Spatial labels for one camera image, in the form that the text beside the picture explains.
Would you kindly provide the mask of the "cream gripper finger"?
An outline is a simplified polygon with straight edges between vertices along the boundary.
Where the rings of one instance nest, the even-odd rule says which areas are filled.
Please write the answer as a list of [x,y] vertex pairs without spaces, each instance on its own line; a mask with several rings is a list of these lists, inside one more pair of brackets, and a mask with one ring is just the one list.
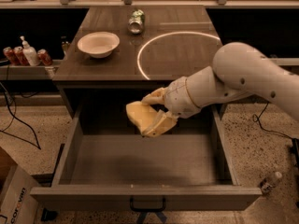
[[159,88],[142,98],[141,102],[147,105],[163,105],[166,88]]
[[145,137],[157,137],[171,130],[178,122],[178,116],[170,111],[159,110],[151,124],[141,133]]

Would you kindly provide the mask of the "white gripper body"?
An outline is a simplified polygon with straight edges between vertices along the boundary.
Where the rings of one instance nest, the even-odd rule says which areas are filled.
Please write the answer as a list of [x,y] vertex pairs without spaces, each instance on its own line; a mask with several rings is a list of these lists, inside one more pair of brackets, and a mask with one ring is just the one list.
[[181,77],[169,84],[164,93],[164,106],[175,116],[187,119],[201,111],[187,90],[187,78]]

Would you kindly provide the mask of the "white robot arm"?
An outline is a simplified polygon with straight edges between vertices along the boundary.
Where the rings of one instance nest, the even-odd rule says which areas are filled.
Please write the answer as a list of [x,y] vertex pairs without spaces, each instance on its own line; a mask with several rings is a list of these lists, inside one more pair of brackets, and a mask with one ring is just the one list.
[[144,104],[161,104],[168,111],[157,113],[141,133],[155,137],[208,105],[225,104],[256,94],[299,120],[299,76],[273,63],[257,49],[244,43],[221,47],[212,65],[181,77],[142,99]]

